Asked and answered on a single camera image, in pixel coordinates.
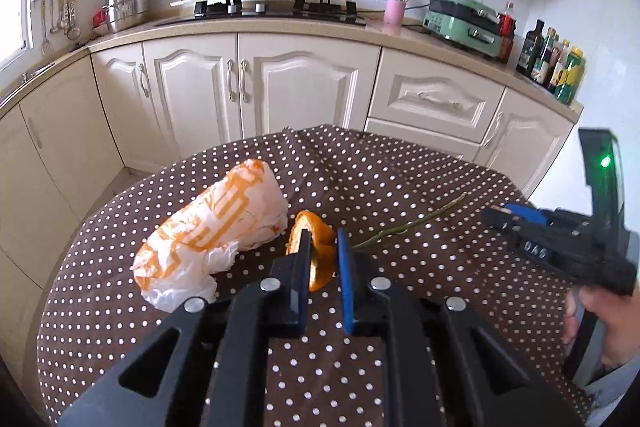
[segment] polka dot tablecloth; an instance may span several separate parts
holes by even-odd
[[[289,201],[318,213],[352,243],[443,206],[445,216],[372,245],[381,273],[416,294],[459,295],[584,417],[590,404],[561,375],[564,294],[569,285],[510,253],[480,222],[489,204],[521,201],[498,172],[415,144],[333,126],[256,137],[216,147],[128,188],[85,222],[63,261],[42,317],[38,373],[52,423],[83,391],[160,324],[165,313],[140,296],[130,266],[155,228],[238,162],[270,165]],[[287,235],[244,252],[217,275],[228,298],[267,274]],[[383,426],[383,346],[342,328],[337,280],[310,295],[308,327],[296,341],[272,340],[267,426]]]

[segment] stainless steel pot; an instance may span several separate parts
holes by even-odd
[[[107,0],[102,7],[110,33],[133,28],[148,20],[150,0]]]

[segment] beige countertop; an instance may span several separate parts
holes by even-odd
[[[509,87],[540,102],[574,124],[577,123],[582,113],[582,105],[580,105],[580,103],[574,102],[570,107],[562,105],[554,99],[546,89],[535,86],[524,77],[514,73],[514,71],[508,70],[506,66],[453,48],[423,33],[415,32],[407,28],[387,26],[380,21],[371,21],[367,26],[354,26],[285,18],[238,18],[179,23],[160,27],[156,27],[155,24],[157,24],[157,22],[151,22],[115,35],[104,36],[88,42],[87,45],[80,50],[62,55],[62,57],[55,60],[53,67],[32,78],[27,83],[22,84],[14,91],[9,92],[4,98],[0,98],[0,118],[52,75],[91,53],[151,39],[235,32],[302,34],[384,46],[439,60],[451,66],[456,66],[489,78],[497,84]]]

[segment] green stem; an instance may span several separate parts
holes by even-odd
[[[384,239],[385,237],[388,237],[390,235],[398,235],[399,233],[404,233],[407,230],[412,229],[413,227],[417,227],[418,225],[421,225],[422,223],[425,223],[428,220],[433,219],[434,217],[438,217],[439,215],[444,214],[445,212],[447,212],[447,210],[456,206],[458,203],[460,203],[460,201],[462,201],[465,198],[466,198],[466,192],[463,192],[455,200],[449,201],[449,203],[447,203],[443,207],[439,208],[438,210],[434,210],[431,214],[427,214],[426,216],[421,217],[417,221],[412,221],[410,223],[407,223],[406,225],[402,225],[401,227],[395,227],[394,229],[380,230],[373,237],[353,247],[353,250],[368,247],[369,245],[372,245],[372,243],[376,243],[380,239]]]

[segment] silver screw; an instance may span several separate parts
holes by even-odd
[[[260,281],[260,289],[266,292],[274,292],[280,288],[280,281],[275,277],[267,277]]]
[[[445,304],[452,312],[461,312],[466,308],[465,299],[462,297],[449,297]]]
[[[391,288],[391,281],[386,277],[373,277],[370,285],[374,290],[388,290]]]
[[[191,297],[191,299],[184,303],[184,309],[190,313],[198,313],[202,311],[203,308],[204,300],[200,297]]]

